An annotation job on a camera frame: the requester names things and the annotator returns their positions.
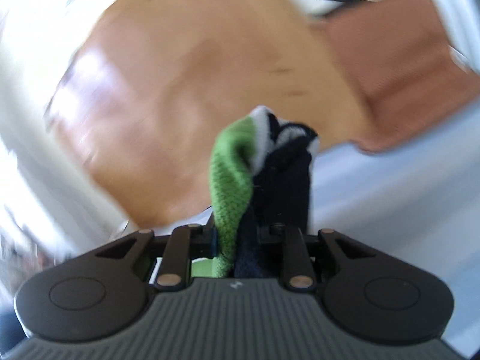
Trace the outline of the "green knit sock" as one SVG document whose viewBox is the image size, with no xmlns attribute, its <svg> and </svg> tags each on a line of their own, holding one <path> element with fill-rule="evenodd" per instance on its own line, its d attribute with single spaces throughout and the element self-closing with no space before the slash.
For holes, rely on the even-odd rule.
<svg viewBox="0 0 480 360">
<path fill-rule="evenodd" d="M 209 189 L 219 254 L 192 264 L 194 277 L 225 277 L 233 267 L 239 227 L 253 194 L 251 160 L 256 154 L 256 123 L 246 116 L 225 128 L 211 153 Z"/>
</svg>

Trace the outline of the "navy white striped sock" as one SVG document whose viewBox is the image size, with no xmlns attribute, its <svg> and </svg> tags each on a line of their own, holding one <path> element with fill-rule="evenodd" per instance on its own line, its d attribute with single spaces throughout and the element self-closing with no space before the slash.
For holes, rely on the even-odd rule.
<svg viewBox="0 0 480 360">
<path fill-rule="evenodd" d="M 253 192 L 238 225 L 229 275 L 268 278 L 277 274 L 278 264 L 260 250 L 259 230 L 275 224 L 302 233 L 308 229 L 312 162 L 319 137 L 307 125 L 278 118 L 265 106 L 248 118 L 255 127 L 255 153 L 244 162 Z"/>
</svg>

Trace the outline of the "grey striped bed sheet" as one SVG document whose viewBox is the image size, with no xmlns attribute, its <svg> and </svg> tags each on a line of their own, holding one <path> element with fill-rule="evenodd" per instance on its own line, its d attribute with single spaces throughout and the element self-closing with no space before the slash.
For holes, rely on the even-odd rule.
<svg viewBox="0 0 480 360">
<path fill-rule="evenodd" d="M 479 350 L 479 107 L 379 155 L 350 145 L 318 158 L 316 224 L 330 226 L 444 279 L 455 309 L 444 339 Z"/>
</svg>

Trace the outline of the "brown floor mat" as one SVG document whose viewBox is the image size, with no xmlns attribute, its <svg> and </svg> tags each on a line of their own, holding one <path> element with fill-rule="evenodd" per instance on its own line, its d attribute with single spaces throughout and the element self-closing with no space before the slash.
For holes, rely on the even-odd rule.
<svg viewBox="0 0 480 360">
<path fill-rule="evenodd" d="M 479 74 L 461 63 L 433 0 L 358 2 L 312 23 L 363 106 L 353 137 L 378 153 L 424 133 L 479 96 Z"/>
</svg>

